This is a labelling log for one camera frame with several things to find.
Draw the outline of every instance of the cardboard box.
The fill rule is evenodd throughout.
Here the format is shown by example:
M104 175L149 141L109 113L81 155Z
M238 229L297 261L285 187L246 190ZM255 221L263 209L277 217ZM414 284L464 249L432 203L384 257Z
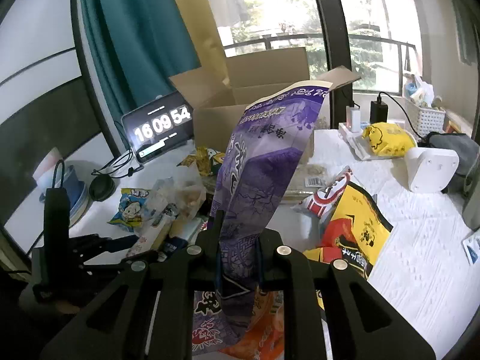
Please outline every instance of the cardboard box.
M298 81L310 79L304 47L267 50L227 58L231 88L208 69L200 67L170 77L173 85L193 107L195 144L224 152L231 133L247 105L274 95ZM323 74L334 83L331 90L359 79L346 68ZM301 163L313 154L311 135Z

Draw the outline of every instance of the barcode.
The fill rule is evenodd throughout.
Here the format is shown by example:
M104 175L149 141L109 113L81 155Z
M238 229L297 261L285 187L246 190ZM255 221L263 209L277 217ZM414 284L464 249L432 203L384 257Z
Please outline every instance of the barcode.
M322 187L323 182L320 177L306 177L305 186L306 187Z

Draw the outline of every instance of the metal screw head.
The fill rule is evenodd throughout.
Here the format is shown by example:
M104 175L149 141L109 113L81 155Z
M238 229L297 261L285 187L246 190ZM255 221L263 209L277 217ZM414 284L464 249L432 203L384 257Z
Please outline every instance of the metal screw head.
M191 245L187 248L187 253L195 256L197 254L202 253L202 248L198 245Z
M43 299L47 299L52 296L52 293L50 291L40 291L40 296Z
M292 249L290 249L286 245L277 247L277 253L281 254L282 256L288 256L291 252L292 252Z
M134 261L131 263L131 270L135 272L141 272L147 267L147 264L143 261Z
M345 269L347 269L349 263L346 262L344 259L336 259L334 262L333 262L333 266L335 268L337 268L339 271L343 271Z

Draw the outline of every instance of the purple snack bag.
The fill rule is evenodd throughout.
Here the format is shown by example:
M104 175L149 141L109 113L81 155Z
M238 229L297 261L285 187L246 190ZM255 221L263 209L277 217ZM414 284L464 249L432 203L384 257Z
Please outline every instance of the purple snack bag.
M193 355L234 345L248 328L257 286L255 240L280 204L331 85L302 81L263 98L234 129L210 212L225 211L222 273L216 293L195 293Z

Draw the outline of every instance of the teal curtain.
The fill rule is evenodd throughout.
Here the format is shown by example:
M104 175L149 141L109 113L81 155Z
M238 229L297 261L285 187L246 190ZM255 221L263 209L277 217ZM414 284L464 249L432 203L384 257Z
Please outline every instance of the teal curtain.
M175 0L80 0L83 24L112 117L175 89L200 66Z

